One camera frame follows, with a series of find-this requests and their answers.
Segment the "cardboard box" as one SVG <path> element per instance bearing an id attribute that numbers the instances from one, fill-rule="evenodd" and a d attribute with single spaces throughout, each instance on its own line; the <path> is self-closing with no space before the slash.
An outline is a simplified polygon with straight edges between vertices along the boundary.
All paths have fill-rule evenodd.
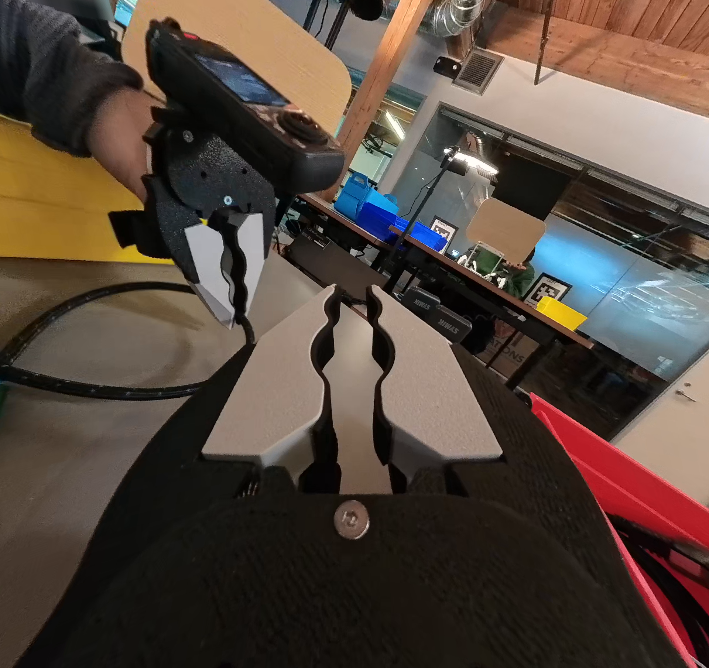
<path id="1" fill-rule="evenodd" d="M 495 319 L 493 337 L 478 358 L 504 378 L 517 371 L 527 358 L 525 335 L 506 322 Z"/>

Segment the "black tool case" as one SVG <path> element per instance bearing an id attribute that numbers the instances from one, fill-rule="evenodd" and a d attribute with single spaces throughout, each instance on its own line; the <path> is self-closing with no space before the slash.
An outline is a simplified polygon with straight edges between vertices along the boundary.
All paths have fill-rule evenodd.
<path id="1" fill-rule="evenodd" d="M 436 306 L 432 312 L 430 325 L 450 343 L 460 344 L 472 332 L 472 322 L 468 317 L 460 316 L 443 305 Z"/>
<path id="2" fill-rule="evenodd" d="M 410 287 L 403 291 L 399 302 L 422 320 L 427 320 L 431 315 L 435 315 L 440 306 L 439 297 L 420 287 Z"/>

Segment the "glass partition wall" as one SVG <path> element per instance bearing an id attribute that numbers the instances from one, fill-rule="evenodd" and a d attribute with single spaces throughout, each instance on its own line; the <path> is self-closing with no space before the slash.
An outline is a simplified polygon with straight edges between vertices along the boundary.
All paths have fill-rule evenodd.
<path id="1" fill-rule="evenodd" d="M 495 197 L 544 220 L 535 247 L 542 273 L 572 285 L 561 300 L 587 316 L 593 349 L 559 346 L 523 381 L 602 438 L 612 439 L 708 352 L 708 211 L 592 162 L 448 105 L 411 132 L 385 193 L 406 215 L 457 145 L 475 165 L 447 172 L 423 207 L 459 230 L 449 249 L 472 247 L 465 228 Z"/>

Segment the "wooden post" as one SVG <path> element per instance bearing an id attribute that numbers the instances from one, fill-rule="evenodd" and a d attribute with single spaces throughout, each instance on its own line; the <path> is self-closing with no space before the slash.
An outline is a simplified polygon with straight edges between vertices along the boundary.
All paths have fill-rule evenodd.
<path id="1" fill-rule="evenodd" d="M 377 46 L 367 73 L 352 100 L 338 133 L 338 141 L 345 151 L 342 173 L 334 185 L 318 193 L 325 202 L 331 203 L 347 173 L 348 167 L 376 116 L 379 105 L 400 67 L 422 17 L 432 0 L 399 0 L 394 16 L 388 23 L 383 38 Z"/>

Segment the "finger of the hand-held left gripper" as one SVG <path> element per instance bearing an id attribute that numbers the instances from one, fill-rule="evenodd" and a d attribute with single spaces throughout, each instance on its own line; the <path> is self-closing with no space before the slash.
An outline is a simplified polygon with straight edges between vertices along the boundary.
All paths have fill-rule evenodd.
<path id="1" fill-rule="evenodd" d="M 235 318 L 250 312 L 269 241 L 262 213 L 230 213 L 230 295 Z"/>
<path id="2" fill-rule="evenodd" d="M 201 223 L 185 229 L 197 282 L 191 288 L 213 317 L 228 330 L 235 326 L 235 284 L 230 275 L 232 256 L 217 230 Z"/>

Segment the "black tripod light stand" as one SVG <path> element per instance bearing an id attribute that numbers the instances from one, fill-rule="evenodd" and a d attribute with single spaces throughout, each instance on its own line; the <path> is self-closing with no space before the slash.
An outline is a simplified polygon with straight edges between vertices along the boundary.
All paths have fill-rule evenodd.
<path id="1" fill-rule="evenodd" d="M 408 250 L 404 242 L 408 238 L 423 207 L 430 199 L 440 180 L 447 172 L 465 176 L 468 170 L 469 165 L 467 160 L 462 157 L 461 148 L 457 145 L 448 147 L 448 151 L 444 152 L 442 157 L 438 173 L 421 187 L 419 195 L 412 201 L 412 207 L 406 214 L 408 216 L 406 227 L 401 230 L 400 234 L 397 236 L 391 252 L 385 260 L 385 264 L 382 265 L 382 269 L 387 270 L 389 273 L 389 278 L 384 286 L 384 291 L 387 294 L 394 293 L 396 284 L 401 275 L 405 272 Z"/>

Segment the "wall vent grille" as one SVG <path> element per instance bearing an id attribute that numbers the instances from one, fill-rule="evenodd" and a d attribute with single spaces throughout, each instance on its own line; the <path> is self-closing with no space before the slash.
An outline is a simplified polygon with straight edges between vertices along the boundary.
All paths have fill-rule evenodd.
<path id="1" fill-rule="evenodd" d="M 503 60 L 502 55 L 474 47 L 462 61 L 452 84 L 473 95 L 482 96 Z"/>

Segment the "small yellow plastic bin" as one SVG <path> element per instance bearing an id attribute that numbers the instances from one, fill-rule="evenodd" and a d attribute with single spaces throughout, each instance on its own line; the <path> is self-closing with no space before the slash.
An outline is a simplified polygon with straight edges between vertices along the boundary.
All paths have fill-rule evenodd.
<path id="1" fill-rule="evenodd" d="M 562 301 L 548 296 L 540 299 L 536 309 L 543 316 L 571 331 L 577 330 L 588 318 Z"/>

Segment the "white door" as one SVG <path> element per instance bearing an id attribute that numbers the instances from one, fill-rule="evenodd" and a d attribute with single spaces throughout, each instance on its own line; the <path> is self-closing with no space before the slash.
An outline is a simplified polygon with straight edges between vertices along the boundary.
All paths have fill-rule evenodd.
<path id="1" fill-rule="evenodd" d="M 707 506 L 708 354 L 670 383 L 612 443 Z"/>

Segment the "light wooden board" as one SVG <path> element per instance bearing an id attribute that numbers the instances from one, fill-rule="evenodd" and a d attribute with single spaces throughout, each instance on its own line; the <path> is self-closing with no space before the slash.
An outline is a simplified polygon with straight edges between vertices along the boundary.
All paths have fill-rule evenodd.
<path id="1" fill-rule="evenodd" d="M 344 63 L 269 0 L 137 0 L 123 37 L 123 61 L 164 99 L 147 71 L 145 35 L 152 19 L 223 46 L 332 136 L 351 94 Z"/>
<path id="2" fill-rule="evenodd" d="M 483 201 L 465 230 L 472 245 L 481 244 L 510 263 L 523 263 L 546 232 L 546 225 L 498 199 Z"/>

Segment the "red plastic bin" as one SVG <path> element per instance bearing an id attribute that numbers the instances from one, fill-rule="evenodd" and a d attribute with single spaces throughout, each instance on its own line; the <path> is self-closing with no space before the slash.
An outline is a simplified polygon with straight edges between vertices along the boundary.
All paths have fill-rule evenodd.
<path id="1" fill-rule="evenodd" d="M 532 412 L 562 443 L 607 519 L 616 515 L 681 545 L 708 550 L 707 508 L 541 397 L 531 394 L 530 398 Z M 611 532 L 636 589 L 686 666 L 707 667 L 669 599 L 637 565 L 616 530 Z"/>

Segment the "black equipment box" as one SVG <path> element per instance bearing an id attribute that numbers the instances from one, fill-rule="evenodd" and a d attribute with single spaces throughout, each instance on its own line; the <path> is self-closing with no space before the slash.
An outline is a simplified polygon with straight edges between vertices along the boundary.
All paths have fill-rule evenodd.
<path id="1" fill-rule="evenodd" d="M 287 246 L 285 258 L 322 287 L 339 286 L 355 299 L 364 299 L 369 286 L 384 288 L 388 282 L 383 274 L 312 229 Z"/>

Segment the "person's left forearm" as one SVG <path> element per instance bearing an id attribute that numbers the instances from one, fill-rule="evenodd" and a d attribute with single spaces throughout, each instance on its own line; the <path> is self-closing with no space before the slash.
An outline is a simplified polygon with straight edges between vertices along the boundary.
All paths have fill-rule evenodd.
<path id="1" fill-rule="evenodd" d="M 32 0 L 1 0 L 1 114 L 31 125 L 50 148 L 87 158 L 96 110 L 122 88 L 140 90 L 131 67 L 83 45 L 75 17 Z"/>

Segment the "hanging metal rod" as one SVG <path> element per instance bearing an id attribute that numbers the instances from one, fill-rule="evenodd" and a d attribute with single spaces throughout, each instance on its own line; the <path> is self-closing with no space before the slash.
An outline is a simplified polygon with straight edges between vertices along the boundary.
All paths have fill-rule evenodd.
<path id="1" fill-rule="evenodd" d="M 539 49 L 538 49 L 538 54 L 537 54 L 535 76 L 534 76 L 534 82 L 533 82 L 534 86 L 537 86 L 539 84 L 540 77 L 541 77 L 540 73 L 542 71 L 545 49 L 547 46 L 547 42 L 549 40 L 549 27 L 550 27 L 550 22 L 551 22 L 551 18 L 552 18 L 553 7 L 554 7 L 554 0 L 543 0 L 543 3 L 542 3 L 542 15 L 543 15 L 542 33 L 540 36 L 540 44 L 539 44 Z"/>

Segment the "large yellow plastic bin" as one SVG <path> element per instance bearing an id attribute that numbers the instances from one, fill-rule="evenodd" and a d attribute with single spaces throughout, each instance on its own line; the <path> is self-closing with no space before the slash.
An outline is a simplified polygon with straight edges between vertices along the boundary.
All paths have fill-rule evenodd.
<path id="1" fill-rule="evenodd" d="M 172 265 L 119 246 L 108 213 L 141 209 L 95 160 L 53 150 L 1 117 L 1 256 Z"/>

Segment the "framed printed tag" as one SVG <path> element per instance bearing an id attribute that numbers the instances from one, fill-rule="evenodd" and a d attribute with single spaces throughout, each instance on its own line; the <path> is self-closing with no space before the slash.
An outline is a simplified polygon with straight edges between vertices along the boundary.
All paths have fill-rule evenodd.
<path id="1" fill-rule="evenodd" d="M 525 293 L 523 302 L 536 309 L 543 297 L 550 297 L 560 301 L 571 288 L 571 284 L 542 273 Z"/>
<path id="2" fill-rule="evenodd" d="M 450 223 L 439 216 L 435 216 L 432 219 L 429 227 L 432 231 L 436 232 L 440 237 L 445 239 L 446 244 L 443 245 L 438 251 L 441 254 L 446 254 L 448 247 L 455 239 L 459 228 L 455 224 Z"/>

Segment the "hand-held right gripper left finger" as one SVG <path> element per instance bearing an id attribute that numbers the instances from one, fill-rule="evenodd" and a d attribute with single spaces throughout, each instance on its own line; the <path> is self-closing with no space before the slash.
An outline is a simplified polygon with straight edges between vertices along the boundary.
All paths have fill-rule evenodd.
<path id="1" fill-rule="evenodd" d="M 330 285 L 264 334 L 201 454 L 282 467 L 300 486 L 338 486 L 338 437 L 324 369 L 335 351 L 341 288 Z"/>

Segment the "person's left hand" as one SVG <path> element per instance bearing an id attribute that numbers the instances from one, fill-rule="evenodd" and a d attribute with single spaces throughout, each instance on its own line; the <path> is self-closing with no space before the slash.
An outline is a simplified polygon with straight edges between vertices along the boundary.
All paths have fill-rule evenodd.
<path id="1" fill-rule="evenodd" d="M 97 108 L 86 134 L 92 157 L 121 185 L 145 203 L 143 177 L 151 171 L 151 151 L 143 136 L 153 124 L 158 101 L 143 90 L 122 88 Z"/>

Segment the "blue plastic bin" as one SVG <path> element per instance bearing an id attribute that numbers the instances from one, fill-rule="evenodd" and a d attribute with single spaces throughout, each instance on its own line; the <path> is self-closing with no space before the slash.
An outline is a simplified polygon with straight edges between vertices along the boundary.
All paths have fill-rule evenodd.
<path id="1" fill-rule="evenodd" d="M 395 222 L 389 226 L 389 230 L 394 235 L 399 236 L 405 229 L 407 229 L 408 226 L 408 220 L 397 218 Z M 429 247 L 430 249 L 441 254 L 448 246 L 448 241 L 443 235 L 427 226 L 424 226 L 419 220 L 416 220 L 413 223 L 412 227 L 407 231 L 406 237 L 417 240 L 424 246 Z"/>
<path id="2" fill-rule="evenodd" d="M 334 209 L 349 220 L 356 222 L 366 203 L 384 211 L 398 214 L 396 198 L 391 194 L 381 194 L 370 184 L 368 176 L 353 172 L 342 186 L 340 194 L 333 202 Z"/>
<path id="3" fill-rule="evenodd" d="M 355 223 L 373 237 L 386 242 L 391 242 L 397 237 L 391 227 L 403 231 L 408 226 L 408 220 L 371 202 L 362 205 Z"/>

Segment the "green and white object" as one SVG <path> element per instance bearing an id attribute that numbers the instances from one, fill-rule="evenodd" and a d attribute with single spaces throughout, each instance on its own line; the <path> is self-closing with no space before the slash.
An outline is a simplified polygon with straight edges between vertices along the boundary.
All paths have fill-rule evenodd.
<path id="1" fill-rule="evenodd" d="M 534 254 L 535 248 L 524 261 L 511 263 L 492 250 L 477 246 L 469 248 L 456 262 L 516 299 L 522 299 L 535 282 L 535 269 L 531 263 Z"/>

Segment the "long brown table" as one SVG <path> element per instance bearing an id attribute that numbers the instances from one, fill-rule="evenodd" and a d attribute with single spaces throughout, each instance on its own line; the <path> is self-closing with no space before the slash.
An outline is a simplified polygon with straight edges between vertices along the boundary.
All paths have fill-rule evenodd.
<path id="1" fill-rule="evenodd" d="M 436 270 L 443 270 L 457 277 L 458 280 L 464 280 L 465 284 L 451 283 L 451 288 L 459 296 L 467 298 L 487 313 L 507 323 L 514 331 L 527 336 L 537 344 L 536 349 L 505 382 L 505 386 L 511 391 L 515 391 L 521 385 L 524 378 L 554 349 L 556 344 L 578 345 L 585 350 L 593 349 L 594 342 L 592 340 L 557 323 L 529 304 L 495 287 L 477 273 L 457 264 L 415 238 L 406 236 L 404 238 L 405 247 L 400 250 L 400 246 L 391 246 L 376 238 L 337 212 L 331 203 L 314 194 L 297 196 L 292 207 L 299 213 L 308 211 L 308 218 L 334 220 L 353 233 L 355 237 L 364 240 L 368 246 L 376 248 L 379 255 L 374 262 L 374 269 L 390 272 L 384 287 L 388 293 L 394 291 L 400 277 L 408 270 L 415 270 L 417 274 L 430 274 Z"/>

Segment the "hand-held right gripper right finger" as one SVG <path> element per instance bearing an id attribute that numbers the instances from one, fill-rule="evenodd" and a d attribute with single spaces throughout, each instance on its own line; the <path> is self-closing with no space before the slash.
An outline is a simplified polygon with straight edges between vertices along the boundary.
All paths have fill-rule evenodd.
<path id="1" fill-rule="evenodd" d="M 392 483 L 422 469 L 498 462 L 503 450 L 451 343 L 376 284 L 366 293 L 371 355 L 381 368 L 373 441 Z"/>

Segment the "braided hdmi cable blue plugs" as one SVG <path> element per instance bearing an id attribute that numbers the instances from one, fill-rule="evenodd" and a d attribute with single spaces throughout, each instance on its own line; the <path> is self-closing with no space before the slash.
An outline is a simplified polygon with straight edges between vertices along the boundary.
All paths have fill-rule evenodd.
<path id="1" fill-rule="evenodd" d="M 67 397 L 102 401 L 159 401 L 190 397 L 198 392 L 206 384 L 205 381 L 173 387 L 117 387 L 66 380 L 47 374 L 40 374 L 36 371 L 24 370 L 14 365 L 14 362 L 30 344 L 59 318 L 94 301 L 134 291 L 172 291 L 195 294 L 190 286 L 186 284 L 147 281 L 112 284 L 71 297 L 31 320 L 1 348 L 1 384 L 12 383 L 21 387 L 61 394 Z"/>

